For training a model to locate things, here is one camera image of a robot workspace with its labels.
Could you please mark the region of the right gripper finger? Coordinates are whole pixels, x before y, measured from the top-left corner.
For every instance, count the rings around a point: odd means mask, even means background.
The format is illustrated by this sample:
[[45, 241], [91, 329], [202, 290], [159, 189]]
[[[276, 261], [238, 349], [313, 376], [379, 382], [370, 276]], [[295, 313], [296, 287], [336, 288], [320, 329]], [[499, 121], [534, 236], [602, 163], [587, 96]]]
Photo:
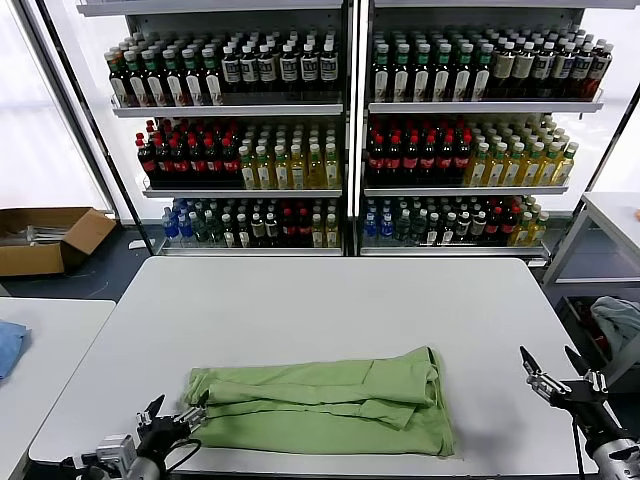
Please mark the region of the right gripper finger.
[[569, 346], [565, 346], [564, 351], [577, 374], [584, 381], [590, 383], [594, 391], [602, 394], [608, 393], [606, 378], [600, 371], [592, 370], [583, 357]]
[[527, 373], [526, 382], [547, 403], [553, 405], [555, 400], [567, 397], [572, 392], [568, 385], [546, 373], [524, 346], [520, 347], [520, 354], [522, 365]]

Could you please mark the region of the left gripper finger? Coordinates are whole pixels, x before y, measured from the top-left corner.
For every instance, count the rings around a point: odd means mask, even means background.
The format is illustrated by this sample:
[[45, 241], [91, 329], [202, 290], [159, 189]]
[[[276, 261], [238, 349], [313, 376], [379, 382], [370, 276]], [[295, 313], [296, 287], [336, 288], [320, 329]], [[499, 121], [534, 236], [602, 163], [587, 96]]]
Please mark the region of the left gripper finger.
[[206, 419], [207, 401], [208, 391], [205, 390], [194, 406], [173, 418], [173, 425], [180, 434], [192, 434], [200, 428]]
[[148, 406], [137, 414], [137, 422], [139, 425], [150, 425], [153, 420], [157, 417], [162, 404], [164, 402], [165, 395], [161, 394], [154, 400], [152, 400]]

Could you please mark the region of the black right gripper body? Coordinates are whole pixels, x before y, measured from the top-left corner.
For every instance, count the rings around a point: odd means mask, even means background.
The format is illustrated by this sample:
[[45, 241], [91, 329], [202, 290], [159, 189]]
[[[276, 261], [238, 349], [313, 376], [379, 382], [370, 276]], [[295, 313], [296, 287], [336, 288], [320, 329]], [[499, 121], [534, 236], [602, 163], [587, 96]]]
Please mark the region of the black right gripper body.
[[607, 395], [596, 391], [586, 380], [565, 383], [565, 388], [552, 393], [552, 406], [568, 411], [576, 420], [587, 446], [602, 446], [625, 439], [626, 431], [619, 427], [605, 409]]

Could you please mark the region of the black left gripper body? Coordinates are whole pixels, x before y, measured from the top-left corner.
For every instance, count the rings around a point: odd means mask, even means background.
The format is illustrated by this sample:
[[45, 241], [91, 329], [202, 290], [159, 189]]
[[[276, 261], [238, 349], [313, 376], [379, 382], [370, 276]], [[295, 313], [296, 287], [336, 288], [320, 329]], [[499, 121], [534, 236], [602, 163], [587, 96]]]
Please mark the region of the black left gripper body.
[[138, 427], [140, 444], [137, 456], [152, 461], [164, 461], [174, 444], [190, 437], [190, 427], [172, 417], [157, 417]]

